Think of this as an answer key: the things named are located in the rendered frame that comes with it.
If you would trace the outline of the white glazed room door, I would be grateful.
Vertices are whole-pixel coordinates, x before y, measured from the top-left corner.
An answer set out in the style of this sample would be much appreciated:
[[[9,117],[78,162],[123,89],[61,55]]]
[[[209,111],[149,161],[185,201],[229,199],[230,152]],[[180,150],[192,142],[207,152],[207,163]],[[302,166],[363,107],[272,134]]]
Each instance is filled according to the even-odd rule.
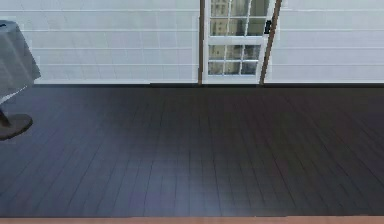
[[[262,85],[282,1],[200,0],[197,84]]]

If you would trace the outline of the table with grey cloth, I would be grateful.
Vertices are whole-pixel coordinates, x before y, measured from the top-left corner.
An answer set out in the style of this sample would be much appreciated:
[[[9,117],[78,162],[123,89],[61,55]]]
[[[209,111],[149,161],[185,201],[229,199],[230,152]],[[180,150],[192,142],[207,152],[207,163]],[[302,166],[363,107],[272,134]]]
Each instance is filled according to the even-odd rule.
[[[19,25],[15,21],[0,20],[0,141],[11,139],[32,126],[29,115],[6,115],[1,105],[40,77],[40,69]]]

